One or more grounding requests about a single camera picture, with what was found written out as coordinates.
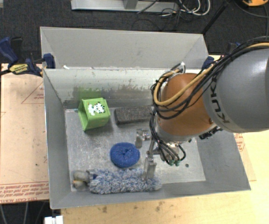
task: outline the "blue knitted cloth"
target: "blue knitted cloth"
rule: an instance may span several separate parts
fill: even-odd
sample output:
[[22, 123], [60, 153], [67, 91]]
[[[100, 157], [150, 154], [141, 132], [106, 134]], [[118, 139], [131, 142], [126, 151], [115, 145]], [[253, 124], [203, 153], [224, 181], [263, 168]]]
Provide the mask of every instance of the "blue knitted cloth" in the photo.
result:
[[161, 180], [157, 177], [143, 180], [143, 169], [120, 169], [115, 172], [97, 170], [91, 176], [89, 189], [92, 193], [110, 194], [121, 192], [151, 192], [162, 187]]
[[131, 143], [117, 143], [110, 150], [111, 161], [119, 168], [135, 165], [140, 159], [140, 151]]

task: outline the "green cube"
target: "green cube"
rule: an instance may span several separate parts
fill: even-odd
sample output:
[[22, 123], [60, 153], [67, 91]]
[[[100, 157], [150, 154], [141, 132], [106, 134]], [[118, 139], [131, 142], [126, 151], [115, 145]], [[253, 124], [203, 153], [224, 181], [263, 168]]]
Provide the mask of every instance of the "green cube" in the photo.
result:
[[102, 127], [107, 124], [111, 113], [103, 98], [82, 99], [78, 106], [78, 115], [83, 130]]

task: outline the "yellow clamp label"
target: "yellow clamp label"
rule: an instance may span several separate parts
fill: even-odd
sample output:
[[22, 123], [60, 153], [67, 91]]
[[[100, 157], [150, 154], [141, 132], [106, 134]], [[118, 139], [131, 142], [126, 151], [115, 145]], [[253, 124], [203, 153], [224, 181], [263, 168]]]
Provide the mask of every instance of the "yellow clamp label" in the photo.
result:
[[9, 70], [15, 74], [19, 74], [24, 71], [28, 71], [28, 64], [26, 63], [14, 64], [9, 68]]

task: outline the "black carpet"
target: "black carpet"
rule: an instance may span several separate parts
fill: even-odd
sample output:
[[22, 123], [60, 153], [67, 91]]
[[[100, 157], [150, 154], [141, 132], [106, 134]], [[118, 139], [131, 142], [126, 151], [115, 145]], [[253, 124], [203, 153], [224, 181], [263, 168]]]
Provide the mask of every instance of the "black carpet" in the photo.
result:
[[[30, 57], [31, 53], [37, 59], [41, 56], [40, 26], [201, 33], [224, 1], [211, 0], [211, 10], [205, 16], [185, 14], [179, 19], [176, 27], [176, 19], [169, 21], [156, 14], [71, 11], [71, 0], [4, 0], [4, 8], [0, 8], [0, 39], [5, 36], [21, 36], [22, 59]], [[269, 16], [269, 2], [265, 8], [248, 8], [248, 12], [263, 17], [254, 16], [243, 12], [232, 1], [205, 34], [209, 53], [226, 52], [229, 42], [241, 43], [258, 36], [269, 35], [269, 19], [265, 17], [267, 14]], [[8, 63], [8, 60], [0, 54], [1, 63]], [[42, 206], [42, 202], [30, 203], [27, 223], [35, 222], [41, 207], [42, 217], [51, 215], [48, 204]], [[21, 224], [25, 203], [4, 206], [4, 211], [8, 223]], [[0, 223], [3, 223], [1, 212]]]

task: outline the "gray sponge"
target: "gray sponge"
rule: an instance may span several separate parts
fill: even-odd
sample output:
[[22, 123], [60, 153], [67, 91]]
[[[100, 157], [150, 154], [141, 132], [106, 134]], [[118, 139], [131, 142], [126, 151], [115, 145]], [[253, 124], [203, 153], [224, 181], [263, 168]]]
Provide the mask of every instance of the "gray sponge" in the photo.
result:
[[150, 105], [120, 107], [114, 110], [117, 125], [148, 121], [151, 113], [152, 108]]

